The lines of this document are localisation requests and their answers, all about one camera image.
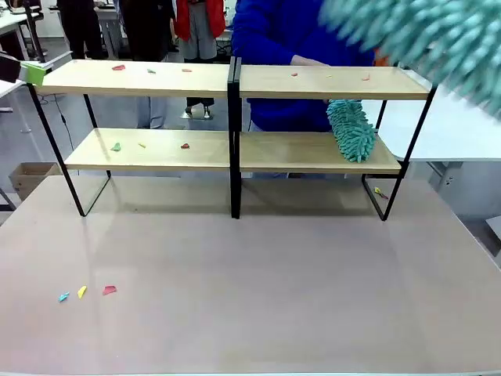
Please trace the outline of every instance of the microfiber duster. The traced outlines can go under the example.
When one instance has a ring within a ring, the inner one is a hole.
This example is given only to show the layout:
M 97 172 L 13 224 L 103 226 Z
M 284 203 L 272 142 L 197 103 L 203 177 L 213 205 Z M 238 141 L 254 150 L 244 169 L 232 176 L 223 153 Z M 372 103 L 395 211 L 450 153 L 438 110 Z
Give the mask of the microfiber duster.
M 327 116 L 339 150 L 350 162 L 369 159 L 376 142 L 376 130 L 367 121 L 359 100 L 331 100 Z
M 501 0 L 324 0 L 320 23 L 501 115 Z

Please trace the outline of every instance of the person in blue jacket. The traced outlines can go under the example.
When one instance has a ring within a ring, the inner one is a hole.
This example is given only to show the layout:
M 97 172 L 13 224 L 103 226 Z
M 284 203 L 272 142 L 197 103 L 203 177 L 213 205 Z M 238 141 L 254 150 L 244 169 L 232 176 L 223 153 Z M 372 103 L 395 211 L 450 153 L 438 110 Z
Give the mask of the person in blue jacket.
M 233 20 L 232 47 L 244 64 L 373 65 L 373 52 L 337 39 L 319 26 L 323 0 L 239 0 Z M 250 130 L 328 132 L 322 100 L 249 99 Z

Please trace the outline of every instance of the brown box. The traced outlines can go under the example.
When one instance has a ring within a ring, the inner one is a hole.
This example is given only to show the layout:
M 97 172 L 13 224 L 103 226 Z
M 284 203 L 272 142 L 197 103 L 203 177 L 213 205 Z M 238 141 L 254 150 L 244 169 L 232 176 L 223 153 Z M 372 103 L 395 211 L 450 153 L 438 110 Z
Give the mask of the brown box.
M 24 201 L 38 184 L 50 175 L 61 175 L 57 163 L 27 162 L 17 166 L 13 173 L 9 175 L 9 179 L 19 198 Z

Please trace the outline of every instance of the beige tabletop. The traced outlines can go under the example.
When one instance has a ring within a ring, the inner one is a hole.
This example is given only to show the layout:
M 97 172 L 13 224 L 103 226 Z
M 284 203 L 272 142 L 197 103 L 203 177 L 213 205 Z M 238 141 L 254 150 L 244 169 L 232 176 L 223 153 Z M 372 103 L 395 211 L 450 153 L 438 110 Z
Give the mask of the beige tabletop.
M 501 370 L 501 273 L 429 186 L 404 182 L 386 223 L 358 181 L 228 203 L 226 180 L 122 177 L 83 219 L 46 179 L 0 227 L 0 371 Z

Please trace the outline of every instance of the wooden shelf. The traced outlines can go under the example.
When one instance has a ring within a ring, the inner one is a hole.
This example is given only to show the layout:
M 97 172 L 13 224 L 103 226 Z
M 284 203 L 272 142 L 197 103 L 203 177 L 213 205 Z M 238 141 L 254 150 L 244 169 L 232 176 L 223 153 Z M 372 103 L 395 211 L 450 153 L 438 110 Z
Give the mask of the wooden shelf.
M 110 150 L 115 143 L 121 151 Z M 99 128 L 65 163 L 78 170 L 228 171 L 228 150 L 227 132 Z
M 379 137 L 363 163 L 346 161 L 332 133 L 248 132 L 240 142 L 242 172 L 398 174 L 401 168 Z
M 426 99 L 428 93 L 394 67 L 243 65 L 240 75 L 242 98 Z
M 121 64 L 125 70 L 112 70 Z M 37 90 L 41 94 L 225 98 L 228 72 L 229 65 L 221 64 L 72 60 L 48 74 Z

